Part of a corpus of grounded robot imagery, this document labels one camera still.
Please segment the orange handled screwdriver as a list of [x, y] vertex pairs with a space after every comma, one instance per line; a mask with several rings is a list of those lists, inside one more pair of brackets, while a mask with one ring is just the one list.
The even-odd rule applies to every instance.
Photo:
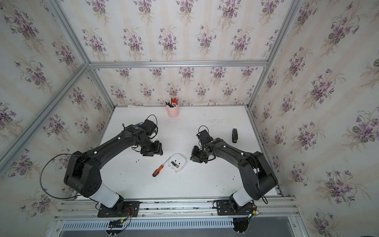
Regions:
[[161, 164], [152, 174], [153, 177], [157, 177], [161, 170], [164, 168], [164, 165], [170, 160], [171, 157], [169, 157], [163, 164]]

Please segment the white square alarm clock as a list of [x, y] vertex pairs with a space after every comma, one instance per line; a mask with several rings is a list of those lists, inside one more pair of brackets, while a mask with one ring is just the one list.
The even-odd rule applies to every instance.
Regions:
[[[179, 168], [175, 168], [171, 162], [175, 162], [176, 164], [179, 165]], [[181, 154], [173, 154], [170, 158], [170, 160], [168, 161], [168, 166], [175, 172], [180, 172], [183, 170], [183, 168], [186, 166], [187, 164], [187, 160], [185, 157], [183, 157]]]

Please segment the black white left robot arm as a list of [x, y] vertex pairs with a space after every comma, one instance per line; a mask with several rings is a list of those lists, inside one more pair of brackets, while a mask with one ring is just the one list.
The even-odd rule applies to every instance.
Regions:
[[158, 126], [146, 120], [144, 123], [129, 125], [111, 140], [84, 153], [77, 151], [70, 156], [64, 176], [64, 183], [80, 195], [90, 198], [107, 208], [118, 208], [122, 196], [105, 185], [100, 170], [115, 156], [130, 147], [140, 147], [144, 157], [163, 155], [162, 144], [152, 141]]

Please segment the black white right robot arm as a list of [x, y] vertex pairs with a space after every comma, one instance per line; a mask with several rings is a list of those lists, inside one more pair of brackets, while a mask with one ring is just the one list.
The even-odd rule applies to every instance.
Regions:
[[270, 164], [261, 152], [246, 152], [224, 140], [216, 138], [200, 147], [194, 146], [190, 160], [207, 164], [213, 158], [221, 158], [238, 168], [243, 187], [230, 196], [230, 206], [240, 208], [253, 200], [263, 198], [278, 184]]

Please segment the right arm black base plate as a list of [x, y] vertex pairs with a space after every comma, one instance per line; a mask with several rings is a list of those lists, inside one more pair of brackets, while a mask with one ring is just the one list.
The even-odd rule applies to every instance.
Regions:
[[254, 216], [258, 214], [258, 208], [253, 201], [248, 202], [244, 206], [239, 206], [231, 199], [219, 199], [212, 203], [213, 208], [216, 209], [219, 216]]

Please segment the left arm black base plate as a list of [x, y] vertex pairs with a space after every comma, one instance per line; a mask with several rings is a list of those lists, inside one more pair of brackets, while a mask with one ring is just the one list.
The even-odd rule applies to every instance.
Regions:
[[115, 204], [114, 207], [109, 208], [104, 205], [100, 205], [97, 214], [98, 218], [121, 218], [131, 215], [137, 217], [140, 207], [139, 201], [123, 201]]

